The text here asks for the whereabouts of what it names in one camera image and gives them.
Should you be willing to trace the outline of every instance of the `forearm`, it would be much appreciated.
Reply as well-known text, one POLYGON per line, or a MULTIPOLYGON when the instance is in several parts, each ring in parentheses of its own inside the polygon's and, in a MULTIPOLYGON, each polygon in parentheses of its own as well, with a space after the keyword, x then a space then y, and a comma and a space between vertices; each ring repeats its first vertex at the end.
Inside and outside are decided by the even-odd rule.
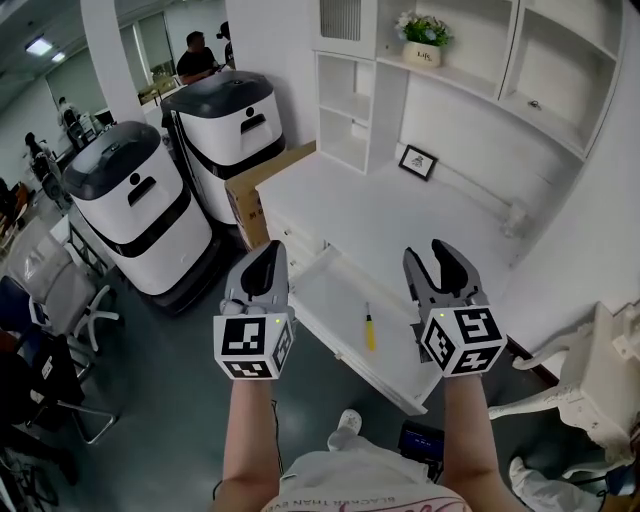
POLYGON ((526 512, 500 478, 480 377, 449 378, 444 393, 443 484, 474 512, 526 512))
POLYGON ((274 487, 277 494, 279 478, 271 383, 234 381, 223 479, 274 487))
POLYGON ((478 375, 449 378, 445 383, 444 477, 498 473, 498 457, 478 375))
POLYGON ((180 77, 180 81, 182 82, 182 85, 191 85, 198 80, 202 80, 203 78, 210 76, 210 74, 211 73, 209 71, 203 71, 202 73, 198 73, 197 75, 182 75, 180 77))

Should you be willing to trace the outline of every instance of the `potted plant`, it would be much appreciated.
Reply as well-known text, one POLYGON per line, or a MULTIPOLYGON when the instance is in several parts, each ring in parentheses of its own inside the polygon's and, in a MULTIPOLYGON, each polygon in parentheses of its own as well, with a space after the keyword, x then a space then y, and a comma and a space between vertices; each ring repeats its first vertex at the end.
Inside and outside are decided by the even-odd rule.
POLYGON ((442 60, 441 48, 453 39, 451 30, 433 16, 418 16, 409 11, 398 18, 396 30, 407 41, 402 57, 405 61, 437 68, 442 60))

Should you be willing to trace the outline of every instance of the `yellow screwdriver handle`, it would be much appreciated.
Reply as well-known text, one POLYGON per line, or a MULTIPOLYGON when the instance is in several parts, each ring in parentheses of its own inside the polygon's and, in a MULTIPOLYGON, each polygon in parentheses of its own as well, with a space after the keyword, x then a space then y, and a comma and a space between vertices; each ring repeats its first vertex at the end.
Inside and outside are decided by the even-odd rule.
POLYGON ((367 348, 373 352, 376 349, 376 335, 373 332, 371 315, 367 315, 367 348))

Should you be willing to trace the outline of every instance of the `white flower pot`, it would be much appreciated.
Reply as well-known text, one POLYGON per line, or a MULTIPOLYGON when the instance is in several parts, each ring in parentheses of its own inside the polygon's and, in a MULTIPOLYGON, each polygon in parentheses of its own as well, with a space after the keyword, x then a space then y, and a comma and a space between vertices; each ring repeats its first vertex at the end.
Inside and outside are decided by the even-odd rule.
POLYGON ((437 68, 440 66, 441 51, 439 46, 430 44, 405 43, 402 58, 405 62, 418 64, 422 67, 437 68))

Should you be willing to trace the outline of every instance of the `picture frame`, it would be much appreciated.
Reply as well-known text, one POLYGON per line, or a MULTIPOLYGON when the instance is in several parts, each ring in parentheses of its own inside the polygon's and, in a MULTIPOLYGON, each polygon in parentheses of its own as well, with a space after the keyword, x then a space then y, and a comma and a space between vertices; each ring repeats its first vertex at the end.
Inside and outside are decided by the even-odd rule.
POLYGON ((429 153, 407 144, 398 166, 405 171, 419 176, 425 181, 429 181, 431 173, 438 163, 438 159, 429 153))

